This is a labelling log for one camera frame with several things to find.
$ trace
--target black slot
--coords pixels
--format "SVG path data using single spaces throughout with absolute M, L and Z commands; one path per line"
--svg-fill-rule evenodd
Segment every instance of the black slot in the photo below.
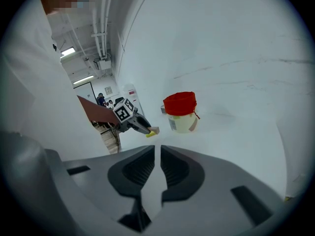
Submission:
M 231 189 L 246 215 L 257 226 L 271 217 L 269 209 L 245 186 Z
M 86 165 L 83 166 L 79 166 L 79 167 L 75 167 L 75 168 L 71 168 L 71 169 L 67 169 L 68 174 L 71 175 L 75 175 L 75 174 L 79 174 L 82 173 L 84 171 L 88 171 L 90 170 L 90 168 Z

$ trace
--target pipe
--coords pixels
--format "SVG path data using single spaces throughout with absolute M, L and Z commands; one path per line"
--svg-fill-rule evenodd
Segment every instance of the pipe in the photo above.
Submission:
M 94 71 L 95 75 L 98 77 L 98 74 L 97 74 L 97 72 L 96 72 L 95 67 L 94 67 L 94 66 L 91 64 L 91 62 L 89 61 L 89 58 L 88 58 L 87 54 L 85 53 L 85 51 L 83 50 L 82 45 L 81 45 L 81 43 L 80 43 L 80 41 L 79 41 L 79 39 L 78 39 L 78 36 L 77 36 L 77 34 L 75 33 L 75 30 L 74 30 L 74 28 L 73 28 L 73 25 L 72 25 L 71 20 L 70 20 L 70 17 L 69 17 L 69 14 L 67 14 L 67 18 L 68 18 L 68 20 L 69 20 L 69 24 L 71 25 L 73 34 L 74 34 L 74 36 L 75 36 L 76 40 L 78 41 L 78 44 L 79 44 L 79 46 L 80 46 L 80 48 L 81 48 L 81 51 L 83 52 L 83 54 L 84 54 L 84 56 L 85 56 L 85 58 L 86 58 L 85 61 L 88 62 L 89 66 L 92 68 L 92 70 Z
M 107 0 L 102 0 L 101 9 L 100 9 L 100 32 L 104 32 L 104 18 L 105 18 L 105 5 Z M 102 39 L 102 49 L 103 49 L 103 56 L 106 56 L 106 49 L 105 49 L 105 36 L 101 36 Z
M 93 17 L 93 30 L 94 30 L 94 34 L 97 34 L 97 21 L 96 21 L 96 15 L 97 15 L 97 8 L 94 7 L 92 10 L 92 17 Z M 99 41 L 98 41 L 98 37 L 95 36 L 95 45 L 97 47 L 97 52 L 99 57 L 102 57 L 102 54 L 100 52 L 100 47 L 99 47 Z
M 109 8 L 110 8 L 110 3 L 111 3 L 112 0 L 108 0 L 107 1 L 107 7 L 106 7 L 106 17 L 105 17 L 105 58 L 107 58 L 107 22 L 108 22 L 108 14 L 109 14 Z

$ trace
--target electrical box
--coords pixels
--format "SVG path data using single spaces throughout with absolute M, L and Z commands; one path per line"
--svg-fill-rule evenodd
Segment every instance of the electrical box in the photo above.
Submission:
M 106 69 L 111 69 L 112 62 L 110 59 L 108 61 L 100 60 L 97 62 L 97 65 L 100 70 L 106 70 Z

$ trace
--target ceiling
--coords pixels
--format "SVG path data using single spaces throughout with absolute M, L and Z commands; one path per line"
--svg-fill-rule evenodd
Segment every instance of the ceiling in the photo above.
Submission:
M 86 0 L 84 2 L 72 5 L 72 8 L 64 12 L 48 15 L 48 21 L 52 29 L 52 38 L 56 41 L 60 51 L 73 47 L 75 53 L 61 59 L 61 63 L 72 82 L 80 80 L 89 75 L 95 75 L 92 69 L 84 61 L 84 54 L 73 34 L 71 25 L 66 13 L 69 15 L 71 23 L 75 29 L 82 48 L 86 52 L 91 64 L 95 58 L 98 58 L 98 52 L 95 44 L 95 38 L 91 37 L 94 33 L 92 25 L 92 8 L 97 7 L 97 29 L 100 32 L 100 4 L 101 0 Z M 110 25 L 108 25 L 108 35 L 110 34 Z

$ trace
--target white wall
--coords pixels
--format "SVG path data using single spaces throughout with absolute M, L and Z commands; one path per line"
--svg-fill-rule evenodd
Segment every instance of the white wall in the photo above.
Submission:
M 93 87 L 96 98 L 100 92 L 103 93 L 103 96 L 106 101 L 111 99 L 114 103 L 115 103 L 115 99 L 121 97 L 120 91 L 112 76 L 107 76 L 101 79 L 95 79 L 95 80 L 92 80 L 91 83 L 92 83 L 92 87 Z M 107 95 L 105 91 L 106 87 L 111 87 L 113 93 Z
M 119 14 L 112 16 L 114 74 L 120 87 L 135 85 L 147 119 L 168 95 L 194 91 L 204 117 L 273 121 L 286 153 L 287 195 L 298 194 L 314 162 L 315 62 L 312 39 L 290 4 L 126 1 L 115 0 L 110 12 Z

